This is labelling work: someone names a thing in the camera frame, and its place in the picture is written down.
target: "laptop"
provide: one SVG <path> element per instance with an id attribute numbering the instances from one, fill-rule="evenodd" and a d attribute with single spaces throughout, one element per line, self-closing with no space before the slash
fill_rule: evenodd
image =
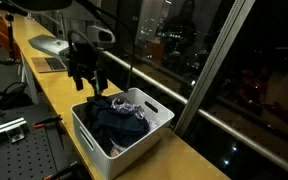
<path id="1" fill-rule="evenodd" d="M 48 35 L 38 35 L 29 40 L 30 45 L 53 57 L 34 57 L 32 62 L 39 73 L 66 71 L 67 66 L 62 59 L 69 52 L 66 40 L 57 39 Z"/>

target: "wooden desk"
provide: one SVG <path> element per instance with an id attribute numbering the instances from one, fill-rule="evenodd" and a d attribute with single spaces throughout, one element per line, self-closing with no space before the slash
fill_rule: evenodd
<path id="1" fill-rule="evenodd" d="M 85 151 L 79 145 L 73 128 L 71 107 L 74 104 L 85 102 L 87 96 L 93 95 L 93 90 L 83 80 L 84 89 L 75 90 L 73 79 L 66 72 L 44 73 L 36 72 L 32 57 L 46 57 L 47 55 L 33 49 L 28 39 L 40 34 L 52 35 L 39 23 L 28 20 L 25 17 L 14 16 L 14 39 L 20 47 L 26 62 L 32 67 L 32 72 L 42 87 L 50 104 L 56 113 L 63 117 L 63 125 L 67 134 L 79 152 L 89 173 L 94 179 L 102 179 L 92 162 L 88 159 Z M 109 83 L 109 88 L 104 95 L 119 92 L 114 84 Z M 221 171 L 209 163 L 194 149 L 178 138 L 173 132 L 158 142 L 152 149 L 145 153 L 140 159 L 123 171 L 117 179 L 228 179 Z"/>

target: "white plastic bin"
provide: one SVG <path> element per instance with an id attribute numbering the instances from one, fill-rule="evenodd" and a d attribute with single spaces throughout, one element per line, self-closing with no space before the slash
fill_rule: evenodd
<path id="1" fill-rule="evenodd" d="M 127 93 L 121 92 L 109 95 L 109 97 L 118 96 L 127 98 L 132 104 L 140 105 L 145 110 L 145 118 L 157 122 L 158 127 L 155 130 L 150 131 L 147 135 L 128 147 L 118 156 L 110 157 L 106 155 L 100 145 L 80 121 L 80 119 L 84 119 L 86 116 L 86 103 L 74 105 L 72 107 L 72 113 L 75 135 L 103 179 L 113 179 L 150 147 L 152 147 L 162 138 L 165 129 L 168 128 L 171 119 L 174 117 L 172 111 L 137 88 L 131 88 Z"/>

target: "white basket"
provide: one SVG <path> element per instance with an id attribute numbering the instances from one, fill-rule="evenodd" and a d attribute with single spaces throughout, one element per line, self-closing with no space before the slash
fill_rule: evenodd
<path id="1" fill-rule="evenodd" d="M 174 113 L 158 103 L 156 100 L 137 88 L 131 88 L 127 93 L 121 92 L 109 95 L 109 97 L 123 96 L 132 104 L 140 105 L 145 111 L 145 118 L 157 122 L 158 127 L 150 131 L 143 138 L 128 147 L 116 157 L 110 157 L 102 150 L 90 132 L 86 129 L 80 119 L 85 114 L 86 103 L 77 104 L 72 107 L 75 135 L 88 157 L 101 174 L 103 179 L 113 179 L 132 162 L 139 158 L 144 152 L 152 147 L 164 135 Z"/>

